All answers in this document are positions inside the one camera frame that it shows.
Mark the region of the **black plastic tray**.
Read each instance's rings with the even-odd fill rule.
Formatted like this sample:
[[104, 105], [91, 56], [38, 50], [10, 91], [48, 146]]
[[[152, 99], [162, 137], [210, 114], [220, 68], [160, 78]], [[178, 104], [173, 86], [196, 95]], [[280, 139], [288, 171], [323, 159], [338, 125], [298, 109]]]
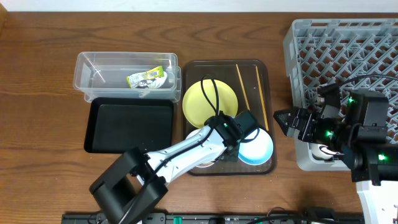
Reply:
[[172, 144], [174, 104], [170, 100], [95, 98], [91, 102], [84, 150], [122, 154], [138, 148], [158, 151]]

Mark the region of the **wooden chopstick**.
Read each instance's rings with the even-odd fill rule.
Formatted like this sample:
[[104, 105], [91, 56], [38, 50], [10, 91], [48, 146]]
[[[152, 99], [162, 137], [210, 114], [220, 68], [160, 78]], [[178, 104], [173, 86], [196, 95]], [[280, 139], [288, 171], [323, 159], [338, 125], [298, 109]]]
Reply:
[[246, 108], [247, 108], [247, 110], [250, 110], [250, 105], [249, 105], [249, 102], [248, 102], [246, 90], [245, 90], [245, 87], [244, 87], [243, 79], [242, 79], [241, 72], [240, 72], [238, 64], [236, 64], [236, 71], [238, 73], [238, 78], [239, 78], [239, 82], [240, 82], [240, 85], [241, 85], [241, 89], [242, 89], [244, 101], [245, 101], [245, 104], [246, 104]]
[[264, 118], [264, 126], [265, 126], [266, 131], [269, 131], [269, 124], [268, 124], [268, 120], [267, 120], [266, 106], [265, 106], [264, 95], [263, 95], [263, 91], [262, 91], [259, 69], [257, 66], [255, 67], [255, 69], [256, 69], [256, 76], [257, 76], [257, 85], [258, 85], [259, 95], [260, 95], [260, 99], [261, 99], [262, 115]]

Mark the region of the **grey dishwasher rack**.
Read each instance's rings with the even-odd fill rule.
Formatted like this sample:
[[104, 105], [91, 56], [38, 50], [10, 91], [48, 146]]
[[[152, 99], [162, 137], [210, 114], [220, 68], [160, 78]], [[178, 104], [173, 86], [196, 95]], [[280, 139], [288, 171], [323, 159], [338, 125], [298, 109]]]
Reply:
[[345, 115], [350, 89], [389, 99], [387, 141], [397, 143], [397, 19], [297, 19], [284, 41], [286, 74], [295, 106], [320, 111], [320, 85], [343, 83]]

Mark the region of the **white pink bowl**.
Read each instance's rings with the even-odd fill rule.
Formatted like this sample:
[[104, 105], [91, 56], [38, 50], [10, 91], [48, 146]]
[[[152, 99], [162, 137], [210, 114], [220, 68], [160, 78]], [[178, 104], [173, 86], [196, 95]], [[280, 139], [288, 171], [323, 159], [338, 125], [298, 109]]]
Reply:
[[[200, 131], [200, 129], [196, 129], [196, 130], [192, 131], [190, 134], [187, 135], [186, 138], [188, 139], [188, 138], [196, 135], [199, 131]], [[214, 163], [215, 163], [215, 161], [204, 162], [204, 163], [197, 165], [197, 168], [207, 168], [207, 167], [212, 166]]]

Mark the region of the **clear plastic bin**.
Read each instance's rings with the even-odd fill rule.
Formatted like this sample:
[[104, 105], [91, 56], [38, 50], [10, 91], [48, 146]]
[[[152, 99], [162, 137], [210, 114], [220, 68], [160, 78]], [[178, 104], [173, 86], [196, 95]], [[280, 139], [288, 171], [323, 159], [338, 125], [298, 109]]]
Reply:
[[[126, 77], [163, 66], [167, 80], [156, 89], [130, 88]], [[160, 52], [82, 52], [78, 54], [73, 87], [87, 102], [98, 97], [161, 99], [178, 102], [182, 75], [178, 57]]]

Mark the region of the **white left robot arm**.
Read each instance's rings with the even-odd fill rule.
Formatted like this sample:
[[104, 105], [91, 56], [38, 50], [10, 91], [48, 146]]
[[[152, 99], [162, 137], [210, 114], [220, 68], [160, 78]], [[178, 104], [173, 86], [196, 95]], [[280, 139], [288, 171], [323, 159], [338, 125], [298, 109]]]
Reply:
[[126, 151], [94, 181], [90, 192], [108, 223], [139, 223], [177, 177], [216, 160], [258, 129], [250, 111], [234, 118], [219, 113], [193, 136], [173, 146], [145, 154], [139, 149]]

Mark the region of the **dark brown serving tray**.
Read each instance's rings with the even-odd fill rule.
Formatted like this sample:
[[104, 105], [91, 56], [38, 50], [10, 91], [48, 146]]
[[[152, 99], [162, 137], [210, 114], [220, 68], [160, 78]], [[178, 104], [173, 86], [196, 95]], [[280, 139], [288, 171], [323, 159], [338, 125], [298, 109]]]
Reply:
[[[238, 99], [238, 113], [246, 110], [246, 104], [239, 82], [238, 73], [236, 71], [236, 64], [239, 65], [251, 113], [257, 119], [258, 123], [265, 129], [255, 69], [256, 66], [258, 67], [269, 124], [268, 133], [273, 138], [274, 130], [273, 118], [271, 116], [272, 108], [269, 79], [267, 67], [262, 61], [256, 59], [191, 61], [183, 69], [183, 92], [186, 92], [194, 83], [199, 82], [203, 76], [210, 75], [211, 77], [226, 83], [233, 89]], [[276, 168], [276, 165], [277, 156], [276, 150], [274, 149], [271, 158], [259, 166], [250, 166], [238, 159], [237, 162], [218, 161], [210, 167], [194, 168], [188, 171], [188, 173], [197, 177], [267, 175]]]

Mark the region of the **yellow plate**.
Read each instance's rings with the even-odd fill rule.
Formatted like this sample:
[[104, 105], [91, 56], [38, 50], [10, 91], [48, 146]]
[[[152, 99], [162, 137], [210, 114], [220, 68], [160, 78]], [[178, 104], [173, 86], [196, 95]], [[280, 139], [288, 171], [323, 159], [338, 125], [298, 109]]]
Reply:
[[[238, 99], [235, 92], [222, 81], [216, 80], [215, 83], [219, 94], [220, 111], [235, 117], [238, 112]], [[196, 128], [204, 127], [205, 121], [215, 115], [214, 109], [202, 92], [201, 81], [194, 83], [185, 92], [182, 108], [187, 121]]]

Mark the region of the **yellow green snack wrapper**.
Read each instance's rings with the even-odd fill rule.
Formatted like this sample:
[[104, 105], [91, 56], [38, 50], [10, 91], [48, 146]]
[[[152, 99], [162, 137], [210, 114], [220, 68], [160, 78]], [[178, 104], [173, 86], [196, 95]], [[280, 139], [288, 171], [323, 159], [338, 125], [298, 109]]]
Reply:
[[140, 87], [141, 81], [143, 81], [145, 79], [145, 77], [148, 73], [151, 73], [151, 72], [163, 73], [163, 71], [164, 71], [163, 66], [158, 66], [158, 67], [155, 67], [146, 72], [134, 73], [130, 76], [127, 76], [126, 81], [130, 88], [142, 88], [142, 87]]

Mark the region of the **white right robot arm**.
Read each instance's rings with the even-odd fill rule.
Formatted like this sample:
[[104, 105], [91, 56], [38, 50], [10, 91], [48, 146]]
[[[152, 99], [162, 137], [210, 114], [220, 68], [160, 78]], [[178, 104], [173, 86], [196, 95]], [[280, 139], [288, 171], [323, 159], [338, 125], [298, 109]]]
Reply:
[[371, 90], [350, 90], [344, 119], [339, 119], [340, 89], [318, 89], [317, 113], [294, 106], [275, 111], [282, 132], [299, 141], [326, 146], [351, 171], [366, 223], [397, 223], [397, 145], [387, 142], [389, 100]]

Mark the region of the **blue bowl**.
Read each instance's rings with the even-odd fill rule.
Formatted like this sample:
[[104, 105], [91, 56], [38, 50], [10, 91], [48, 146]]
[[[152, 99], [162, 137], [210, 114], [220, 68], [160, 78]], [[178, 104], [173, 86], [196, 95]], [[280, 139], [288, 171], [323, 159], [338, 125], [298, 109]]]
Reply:
[[258, 128], [240, 143], [238, 158], [248, 165], [259, 166], [271, 158], [273, 150], [274, 143], [269, 133]]

